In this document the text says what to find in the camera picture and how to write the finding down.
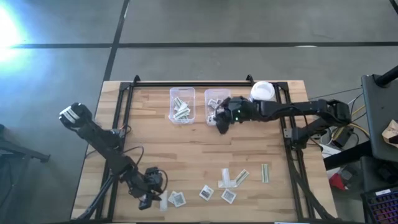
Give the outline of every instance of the wire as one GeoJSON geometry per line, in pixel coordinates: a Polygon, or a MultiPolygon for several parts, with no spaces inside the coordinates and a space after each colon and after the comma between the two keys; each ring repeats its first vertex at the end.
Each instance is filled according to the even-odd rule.
{"type": "Polygon", "coordinates": [[[97,151],[97,150],[92,150],[91,152],[87,153],[85,159],[87,159],[87,157],[88,157],[89,155],[91,155],[92,153],[94,153],[94,152],[96,152],[96,151],[97,151]]]}
{"type": "Polygon", "coordinates": [[[355,98],[353,98],[350,102],[348,102],[347,105],[352,104],[354,100],[355,100],[355,98]]]}
{"type": "Polygon", "coordinates": [[[331,137],[332,137],[333,140],[335,140],[336,133],[337,133],[339,130],[340,130],[340,128],[337,128],[337,127],[333,130],[333,132],[332,132],[332,134],[331,134],[331,137]]]}
{"type": "Polygon", "coordinates": [[[337,128],[337,131],[335,133],[335,135],[333,136],[333,140],[336,140],[338,138],[338,136],[344,131],[344,127],[342,128],[337,128]]]}
{"type": "Polygon", "coordinates": [[[167,184],[169,183],[169,177],[167,176],[166,171],[158,169],[160,172],[163,172],[164,175],[166,176],[166,184],[164,185],[164,189],[162,190],[162,192],[164,192],[167,189],[167,184]]]}
{"type": "Polygon", "coordinates": [[[361,130],[366,135],[366,137],[370,138],[369,133],[364,128],[362,128],[361,126],[359,126],[359,125],[357,125],[355,123],[351,123],[348,126],[351,126],[351,127],[354,127],[354,128],[358,128],[359,130],[361,130]]]}
{"type": "Polygon", "coordinates": [[[357,96],[357,97],[354,99],[353,104],[351,105],[351,116],[353,115],[353,110],[354,110],[355,101],[356,101],[359,97],[361,97],[362,95],[363,95],[363,93],[359,94],[359,96],[357,96]]]}
{"type": "Polygon", "coordinates": [[[123,152],[123,154],[125,154],[126,152],[129,152],[129,151],[131,151],[131,150],[135,150],[135,149],[138,149],[138,148],[141,148],[141,149],[142,149],[142,153],[141,153],[141,156],[139,157],[138,161],[136,162],[136,167],[138,166],[139,162],[140,162],[141,159],[142,159],[142,156],[144,155],[144,147],[143,147],[143,146],[136,146],[136,147],[132,147],[132,148],[130,148],[130,149],[128,149],[128,150],[126,150],[126,151],[123,152]]]}
{"type": "MultiPolygon", "coordinates": [[[[127,132],[126,132],[126,134],[129,134],[129,133],[131,132],[132,129],[131,129],[130,125],[127,125],[127,128],[130,128],[130,129],[127,130],[127,132]]],[[[93,151],[87,153],[86,156],[85,156],[85,159],[87,159],[87,157],[88,157],[89,155],[91,155],[92,153],[94,153],[94,152],[96,152],[96,151],[97,151],[97,150],[93,150],[93,151]]]]}
{"type": "Polygon", "coordinates": [[[365,112],[364,114],[362,114],[361,116],[359,116],[359,117],[355,118],[355,120],[353,120],[352,122],[354,122],[354,121],[358,120],[359,118],[362,118],[363,116],[365,116],[365,114],[366,114],[366,112],[365,112]]]}
{"type": "Polygon", "coordinates": [[[339,93],[345,93],[345,92],[348,92],[348,91],[353,91],[353,90],[358,90],[358,89],[362,89],[362,87],[353,88],[353,89],[349,89],[349,90],[343,90],[343,91],[339,91],[339,92],[336,92],[336,93],[330,93],[330,94],[326,94],[326,95],[322,95],[322,96],[311,97],[311,98],[309,98],[309,100],[315,99],[315,98],[321,98],[321,97],[324,97],[324,96],[331,96],[331,95],[335,95],[335,94],[339,94],[339,93]]]}
{"type": "Polygon", "coordinates": [[[356,134],[355,132],[353,132],[353,135],[356,136],[356,143],[355,143],[355,146],[357,146],[357,145],[359,144],[359,136],[358,136],[358,134],[356,134]]]}
{"type": "Polygon", "coordinates": [[[360,108],[356,109],[356,111],[354,111],[354,113],[352,115],[358,113],[363,108],[365,108],[365,105],[362,105],[360,108]]]}
{"type": "Polygon", "coordinates": [[[6,164],[8,164],[8,172],[9,172],[9,176],[10,176],[10,188],[8,189],[8,191],[6,193],[6,196],[1,200],[0,208],[6,203],[6,200],[7,200],[8,196],[10,196],[11,190],[14,186],[14,181],[12,180],[11,164],[9,161],[5,161],[5,162],[6,162],[6,164]]]}
{"type": "MultiPolygon", "coordinates": [[[[328,128],[328,133],[329,133],[329,142],[328,142],[328,144],[325,144],[326,146],[328,146],[328,145],[330,145],[330,143],[332,142],[332,140],[333,140],[333,138],[331,137],[331,134],[332,134],[332,130],[331,130],[331,128],[328,128]]],[[[322,143],[322,138],[324,137],[325,135],[322,135],[321,136],[321,138],[320,138],[320,140],[319,140],[319,142],[321,143],[321,144],[323,144],[322,143]]]]}

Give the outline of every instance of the table leg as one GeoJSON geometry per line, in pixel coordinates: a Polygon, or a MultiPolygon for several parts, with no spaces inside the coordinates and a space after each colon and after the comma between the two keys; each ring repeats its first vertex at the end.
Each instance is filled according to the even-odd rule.
{"type": "Polygon", "coordinates": [[[17,146],[16,144],[5,140],[4,138],[4,125],[0,124],[0,149],[5,151],[9,151],[12,153],[20,153],[25,154],[27,156],[39,159],[41,162],[47,162],[50,158],[50,155],[42,154],[35,150],[31,150],[22,146],[17,146]]]}

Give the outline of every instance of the small paper packet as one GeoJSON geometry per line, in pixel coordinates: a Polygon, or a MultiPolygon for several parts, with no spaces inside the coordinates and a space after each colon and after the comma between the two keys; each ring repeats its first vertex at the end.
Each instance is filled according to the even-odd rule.
{"type": "Polygon", "coordinates": [[[169,197],[169,202],[171,202],[173,205],[175,205],[174,204],[174,195],[176,195],[177,193],[173,190],[173,192],[170,194],[170,197],[169,197]]]}
{"type": "Polygon", "coordinates": [[[222,199],[226,200],[228,203],[232,204],[236,198],[236,193],[225,189],[224,193],[221,196],[222,199]]]}
{"type": "Polygon", "coordinates": [[[160,211],[166,212],[167,211],[167,190],[165,190],[160,196],[160,211]]]}
{"type": "Polygon", "coordinates": [[[209,201],[209,199],[211,198],[213,193],[214,193],[214,190],[211,189],[209,186],[205,185],[203,187],[203,189],[200,191],[199,196],[201,198],[205,199],[206,201],[209,201]]]}
{"type": "Polygon", "coordinates": [[[173,196],[173,200],[174,200],[174,205],[176,208],[185,205],[187,202],[185,201],[185,197],[184,197],[184,193],[180,192],[180,193],[176,193],[173,196]]]}

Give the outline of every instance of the yellow cable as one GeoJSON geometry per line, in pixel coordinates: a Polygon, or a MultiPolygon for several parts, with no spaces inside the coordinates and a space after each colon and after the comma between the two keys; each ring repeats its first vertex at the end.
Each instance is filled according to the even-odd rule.
{"type": "Polygon", "coordinates": [[[370,136],[369,135],[369,133],[364,129],[364,128],[362,128],[361,126],[358,126],[358,125],[356,125],[356,124],[349,124],[348,126],[351,126],[351,127],[354,127],[354,128],[358,128],[358,129],[360,129],[361,131],[363,131],[368,137],[370,136]]]}
{"type": "Polygon", "coordinates": [[[338,138],[338,136],[343,132],[344,128],[339,128],[335,135],[333,136],[333,140],[336,140],[338,138]]]}
{"type": "Polygon", "coordinates": [[[332,131],[333,134],[331,135],[331,138],[332,138],[333,140],[335,140],[336,133],[338,132],[339,129],[340,129],[340,128],[336,128],[335,130],[332,131]]]}
{"type": "Polygon", "coordinates": [[[353,112],[353,115],[358,113],[361,109],[363,109],[365,107],[365,105],[362,105],[360,108],[358,108],[356,111],[353,112]]]}

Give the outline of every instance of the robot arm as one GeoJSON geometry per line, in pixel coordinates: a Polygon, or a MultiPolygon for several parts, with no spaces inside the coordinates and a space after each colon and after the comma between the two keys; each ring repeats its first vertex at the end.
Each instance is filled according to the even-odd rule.
{"type": "Polygon", "coordinates": [[[160,200],[159,194],[163,178],[157,167],[151,167],[145,174],[138,172],[137,164],[123,154],[121,138],[123,131],[116,129],[103,130],[92,120],[89,109],[74,103],[60,113],[59,120],[71,131],[74,131],[92,145],[108,162],[113,176],[129,186],[129,194],[140,199],[139,209],[152,205],[152,200],[160,200]]]}
{"type": "Polygon", "coordinates": [[[282,104],[273,101],[232,97],[225,99],[217,109],[215,117],[218,131],[225,134],[229,124],[244,121],[268,122],[286,116],[317,115],[319,118],[304,128],[286,130],[293,147],[306,148],[307,141],[314,134],[324,133],[331,126],[342,127],[350,124],[351,115],[346,103],[337,100],[317,100],[301,103],[282,104]]]}

